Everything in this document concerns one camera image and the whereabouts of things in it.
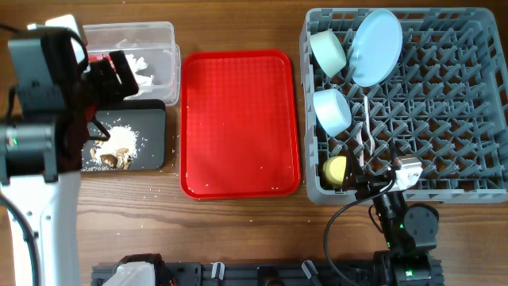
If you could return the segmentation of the white plastic spoon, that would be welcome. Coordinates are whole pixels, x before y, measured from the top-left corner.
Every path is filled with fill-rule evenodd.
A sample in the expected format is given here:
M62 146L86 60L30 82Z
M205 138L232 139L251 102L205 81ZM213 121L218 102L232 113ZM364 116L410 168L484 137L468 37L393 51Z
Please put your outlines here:
M368 135L368 140L369 140L369 153L370 155L374 155L374 151L375 151L375 139L374 137L372 136L372 133L371 133L371 122L370 122L370 105L369 105L369 100L368 100L368 97L366 95L364 95L363 97L364 99L364 112L365 112L365 126L366 126L366 132L367 132L367 135Z

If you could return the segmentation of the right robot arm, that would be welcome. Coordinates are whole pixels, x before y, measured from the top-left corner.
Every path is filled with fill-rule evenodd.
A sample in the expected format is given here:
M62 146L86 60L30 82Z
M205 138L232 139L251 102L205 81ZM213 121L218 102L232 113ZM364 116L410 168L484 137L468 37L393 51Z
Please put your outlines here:
M370 176L353 151L347 152L343 187L355 189L360 202L371 200L388 250L374 254L378 285L441 285L441 264L430 251L437 247L439 214L428 204L409 205L404 191L413 187L423 172L422 162L390 145L389 170Z

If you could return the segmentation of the light blue plate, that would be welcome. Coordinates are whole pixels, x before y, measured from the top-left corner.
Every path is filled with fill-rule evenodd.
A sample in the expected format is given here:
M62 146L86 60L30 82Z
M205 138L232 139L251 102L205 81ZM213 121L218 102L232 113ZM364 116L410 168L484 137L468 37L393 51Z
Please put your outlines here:
M370 87L389 76L402 51L402 26L389 10L372 11L362 21L352 42L349 66L352 79L361 87Z

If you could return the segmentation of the food scraps and rice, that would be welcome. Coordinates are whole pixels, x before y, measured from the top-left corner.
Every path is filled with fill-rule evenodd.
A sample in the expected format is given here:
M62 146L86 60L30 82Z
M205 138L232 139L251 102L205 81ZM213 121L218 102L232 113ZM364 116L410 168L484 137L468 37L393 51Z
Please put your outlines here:
M110 138L107 141L92 140L82 150L82 171L126 171L133 168L140 158L147 138L141 135L123 117L106 117L100 120Z

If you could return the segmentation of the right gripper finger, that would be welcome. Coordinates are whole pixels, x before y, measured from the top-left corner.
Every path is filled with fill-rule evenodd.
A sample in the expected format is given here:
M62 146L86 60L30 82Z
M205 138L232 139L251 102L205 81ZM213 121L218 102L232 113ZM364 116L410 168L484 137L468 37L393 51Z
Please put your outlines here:
M396 159L397 157L403 157L406 154L397 146L396 141L391 141L389 143L389 151L391 155L391 159Z
M352 149L348 149L347 151L347 167L344 175L345 183L355 183L358 176L362 176L364 174L362 167L360 166L360 162Z

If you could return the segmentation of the yellow cup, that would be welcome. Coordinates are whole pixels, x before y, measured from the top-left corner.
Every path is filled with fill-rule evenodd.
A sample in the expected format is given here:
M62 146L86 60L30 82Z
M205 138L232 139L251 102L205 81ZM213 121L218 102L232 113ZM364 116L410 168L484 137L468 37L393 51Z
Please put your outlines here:
M348 166L348 160L345 156L334 156L330 157L323 164L323 173L325 180L334 185L341 186L346 176L346 168Z

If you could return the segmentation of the green bowl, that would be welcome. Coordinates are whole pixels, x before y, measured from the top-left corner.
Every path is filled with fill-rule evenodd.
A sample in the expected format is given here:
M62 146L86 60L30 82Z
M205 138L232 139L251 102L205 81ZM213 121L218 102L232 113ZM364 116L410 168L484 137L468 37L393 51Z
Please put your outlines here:
M330 78L346 65L346 55L337 36L330 30L310 36L310 47L321 70Z

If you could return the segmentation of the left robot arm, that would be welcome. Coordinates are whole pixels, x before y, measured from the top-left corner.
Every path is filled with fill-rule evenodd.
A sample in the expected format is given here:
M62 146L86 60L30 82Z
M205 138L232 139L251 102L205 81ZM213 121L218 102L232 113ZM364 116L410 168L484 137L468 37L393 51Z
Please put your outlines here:
M92 58L70 14L13 29L17 82L1 116L1 204L18 285L78 285L77 204L83 162L100 170L160 168L166 106L137 99L122 50Z

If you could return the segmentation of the white napkin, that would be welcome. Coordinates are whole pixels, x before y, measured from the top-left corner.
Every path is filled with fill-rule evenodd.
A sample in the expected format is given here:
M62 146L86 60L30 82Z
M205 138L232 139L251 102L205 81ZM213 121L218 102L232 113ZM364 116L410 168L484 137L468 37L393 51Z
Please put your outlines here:
M143 56L135 57L133 54L127 54L126 59L134 75L134 79L139 87L138 95L151 92L154 86L154 75L145 75L148 70L148 64Z

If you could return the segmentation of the white plastic fork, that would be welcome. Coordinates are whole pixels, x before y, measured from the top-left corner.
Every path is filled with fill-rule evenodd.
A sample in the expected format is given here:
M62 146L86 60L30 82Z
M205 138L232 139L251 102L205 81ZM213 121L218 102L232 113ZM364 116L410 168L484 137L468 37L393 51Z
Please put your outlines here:
M364 161L364 140L362 138L362 129L363 129L363 123L357 124L358 131L356 132L356 142L358 143L358 147L360 148L360 151L358 152L358 161L361 168L364 168L365 161Z

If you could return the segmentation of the red snack wrapper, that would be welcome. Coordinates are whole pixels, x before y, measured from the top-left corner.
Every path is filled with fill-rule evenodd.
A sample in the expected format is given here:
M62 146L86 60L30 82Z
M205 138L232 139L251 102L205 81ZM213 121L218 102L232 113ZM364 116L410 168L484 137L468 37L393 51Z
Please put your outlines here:
M89 54L88 60L90 64L99 62L101 60L106 60L111 66L114 65L113 61L110 59L110 56L105 54Z

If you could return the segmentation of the light blue bowl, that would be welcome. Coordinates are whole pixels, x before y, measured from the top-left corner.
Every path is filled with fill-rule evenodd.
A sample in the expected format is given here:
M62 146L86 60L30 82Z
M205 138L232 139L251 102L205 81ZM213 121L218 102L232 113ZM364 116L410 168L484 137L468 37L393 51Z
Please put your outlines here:
M318 121L330 137L342 133L352 123L348 102L337 89L316 91L313 105Z

